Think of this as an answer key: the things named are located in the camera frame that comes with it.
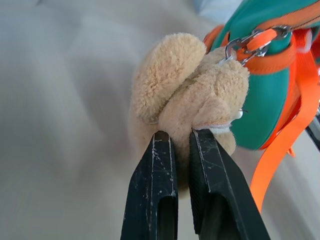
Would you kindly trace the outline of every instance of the teddy bear ear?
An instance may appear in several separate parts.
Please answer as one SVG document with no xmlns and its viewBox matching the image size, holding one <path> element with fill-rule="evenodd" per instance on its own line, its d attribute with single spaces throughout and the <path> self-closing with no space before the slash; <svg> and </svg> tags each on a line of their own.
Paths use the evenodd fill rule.
<svg viewBox="0 0 320 240">
<path fill-rule="evenodd" d="M 146 123 L 156 122 L 176 89 L 197 68 L 205 44 L 188 33 L 166 36 L 145 57 L 133 81 L 131 107 Z"/>
<path fill-rule="evenodd" d="M 224 126 L 232 120 L 229 106 L 221 98 L 210 95 L 193 119 L 195 130 L 209 129 L 213 126 Z"/>
</svg>

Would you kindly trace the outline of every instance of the scratched black plastic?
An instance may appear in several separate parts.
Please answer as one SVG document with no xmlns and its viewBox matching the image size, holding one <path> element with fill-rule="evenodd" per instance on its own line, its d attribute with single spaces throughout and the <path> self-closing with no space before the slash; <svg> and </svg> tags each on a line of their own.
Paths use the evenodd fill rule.
<svg viewBox="0 0 320 240">
<path fill-rule="evenodd" d="M 201 240 L 270 240 L 243 173 L 209 130 L 190 135 L 189 187 Z"/>
<path fill-rule="evenodd" d="M 177 230 L 174 146 L 168 134 L 159 131 L 131 177 L 121 240 L 174 240 Z"/>
</svg>

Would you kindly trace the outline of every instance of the orange webbing strap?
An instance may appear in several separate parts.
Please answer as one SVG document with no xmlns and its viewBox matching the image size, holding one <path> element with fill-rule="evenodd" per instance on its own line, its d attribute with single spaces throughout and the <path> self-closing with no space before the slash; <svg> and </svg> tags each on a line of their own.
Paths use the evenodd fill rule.
<svg viewBox="0 0 320 240">
<path fill-rule="evenodd" d="M 230 32 L 227 32 L 226 35 L 224 36 L 220 47 L 225 47 L 229 43 L 229 37 L 230 37 Z"/>
<path fill-rule="evenodd" d="M 207 53 L 210 52 L 212 44 L 214 43 L 214 41 L 216 40 L 217 36 L 219 35 L 219 33 L 223 28 L 224 28 L 224 25 L 218 25 L 204 37 L 203 42 L 206 46 Z"/>
<path fill-rule="evenodd" d="M 263 144 L 263 146 L 260 149 L 266 149 L 272 143 L 272 141 L 275 139 L 275 137 L 281 131 L 281 129 L 283 129 L 297 115 L 301 106 L 300 90 L 296 83 L 297 62 L 296 41 L 294 37 L 291 39 L 291 44 L 294 50 L 292 57 L 293 62 L 289 66 L 289 85 L 287 97 L 282 109 L 282 113 L 279 117 L 278 123 L 276 124 L 269 139 Z"/>
<path fill-rule="evenodd" d="M 236 52 L 239 61 L 248 58 L 250 54 L 245 54 L 243 49 Z M 250 59 L 245 66 L 249 72 L 254 75 L 274 74 L 283 69 L 289 68 L 294 62 L 296 56 L 295 45 L 291 43 L 284 51 L 274 55 L 264 57 L 254 57 Z"/>
<path fill-rule="evenodd" d="M 301 93 L 301 108 L 263 153 L 253 174 L 250 190 L 261 212 L 263 200 L 273 175 L 288 149 L 315 117 L 319 107 L 320 86 L 317 67 L 311 51 L 296 55 L 296 82 Z"/>
<path fill-rule="evenodd" d="M 248 44 L 246 45 L 246 48 L 253 52 L 261 47 L 266 46 L 269 44 L 274 38 L 277 37 L 277 32 L 273 29 L 265 30 L 258 35 L 256 35 Z"/>
</svg>

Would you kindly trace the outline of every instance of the teddy bear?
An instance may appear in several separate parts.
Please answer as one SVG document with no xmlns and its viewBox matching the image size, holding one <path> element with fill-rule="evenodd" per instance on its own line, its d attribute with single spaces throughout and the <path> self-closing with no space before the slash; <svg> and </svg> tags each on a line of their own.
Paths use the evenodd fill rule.
<svg viewBox="0 0 320 240">
<path fill-rule="evenodd" d="M 234 58 L 225 59 L 225 47 L 207 53 L 194 35 L 167 35 L 146 54 L 133 78 L 129 131 L 137 157 L 141 159 L 154 133 L 168 133 L 178 189 L 184 192 L 192 130 L 210 129 L 231 155 L 236 141 L 230 126 L 242 116 L 248 85 L 249 71 Z"/>
</svg>

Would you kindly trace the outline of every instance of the bag strap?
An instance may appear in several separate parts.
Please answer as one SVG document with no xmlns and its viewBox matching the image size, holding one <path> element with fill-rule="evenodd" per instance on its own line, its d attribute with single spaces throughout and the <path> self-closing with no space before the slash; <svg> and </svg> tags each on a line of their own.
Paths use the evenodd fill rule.
<svg viewBox="0 0 320 240">
<path fill-rule="evenodd" d="M 292 36 L 292 40 L 299 43 L 302 43 L 304 39 L 305 32 L 303 31 L 295 32 Z M 296 82 L 301 93 L 300 111 L 264 151 L 251 181 L 250 190 L 260 212 L 269 183 L 279 164 L 288 149 L 315 117 L 319 107 L 319 76 L 311 51 L 296 55 Z"/>
</svg>

